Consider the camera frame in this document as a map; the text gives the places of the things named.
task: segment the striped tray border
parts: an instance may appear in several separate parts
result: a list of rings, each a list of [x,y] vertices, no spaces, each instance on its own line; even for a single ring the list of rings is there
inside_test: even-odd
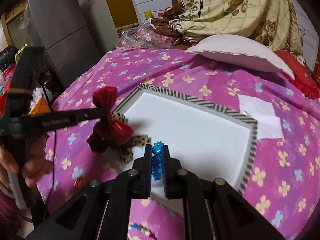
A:
[[[249,124],[252,127],[252,138],[251,138],[251,145],[250,145],[250,152],[249,152],[249,158],[248,158],[248,162],[247,162],[247,166],[244,172],[244,176],[242,178],[242,181],[240,183],[240,187],[238,189],[238,193],[240,195],[242,195],[244,193],[245,188],[247,187],[247,183],[248,183],[248,179],[253,167],[253,162],[254,162],[254,158],[255,158],[255,151],[256,151],[256,146],[257,146],[257,130],[258,130],[258,121],[248,117],[244,114],[238,113],[232,109],[226,108],[224,106],[218,105],[218,104],[214,104],[211,103],[209,101],[197,98],[197,97],[193,97],[184,93],[180,93],[174,90],[170,90],[167,88],[162,88],[162,87],[156,87],[156,86],[151,86],[151,85],[147,85],[147,84],[139,84],[117,107],[116,109],[114,109],[115,112],[121,112],[121,110],[123,109],[123,107],[137,94],[139,93],[141,90],[151,90],[154,92],[158,92],[158,93],[162,93],[162,94],[166,94],[169,96],[173,96],[175,98],[180,98],[182,100],[186,100],[188,102],[203,106],[203,107],[207,107],[209,109],[212,109],[214,111],[226,114],[228,116],[231,116],[235,119],[238,119],[242,122],[245,122],[247,124]]]

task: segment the colorful bead necklace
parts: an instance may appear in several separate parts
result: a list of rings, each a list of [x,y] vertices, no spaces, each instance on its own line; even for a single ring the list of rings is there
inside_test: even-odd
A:
[[[145,234],[146,236],[149,236],[150,240],[157,240],[156,235],[154,233],[152,233],[150,230],[148,230],[147,228],[143,227],[142,225],[138,225],[138,224],[129,225],[128,231],[130,231],[132,229],[137,229],[141,233]]]

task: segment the purple floral tablecloth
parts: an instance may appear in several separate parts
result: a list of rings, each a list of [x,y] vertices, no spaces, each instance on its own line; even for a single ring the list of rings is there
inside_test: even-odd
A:
[[[183,92],[239,111],[237,95],[271,102],[281,118],[283,139],[258,142],[256,158],[244,198],[286,239],[303,229],[319,200],[320,99],[310,100],[281,74],[246,71],[201,55],[175,49],[117,49],[108,52],[81,75],[56,100],[56,110],[92,108],[92,93],[105,86],[117,87],[119,104],[139,83],[145,82]],[[48,208],[54,212],[91,179],[114,179],[86,139],[96,121],[84,121],[57,132],[54,190]],[[46,158],[53,158],[53,133],[49,133]],[[38,188],[46,199],[52,175]],[[158,240],[184,239],[182,218],[153,200],[133,200],[131,223],[142,224]],[[132,240],[148,239],[137,230]]]

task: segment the person's hand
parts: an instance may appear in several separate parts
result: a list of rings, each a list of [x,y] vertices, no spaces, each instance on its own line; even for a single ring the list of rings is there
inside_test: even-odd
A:
[[[26,179],[26,184],[30,188],[36,186],[36,183],[44,174],[52,171],[53,163],[45,160],[44,147],[44,136],[32,139],[30,147],[32,158],[24,164],[21,170],[21,174]],[[11,189],[7,171],[18,173],[19,167],[11,153],[0,147],[0,182],[2,186],[10,192]]]

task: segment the gray refrigerator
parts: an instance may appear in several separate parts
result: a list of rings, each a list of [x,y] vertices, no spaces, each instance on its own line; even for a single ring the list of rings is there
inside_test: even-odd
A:
[[[28,0],[28,13],[32,42],[63,88],[100,60],[78,0]]]

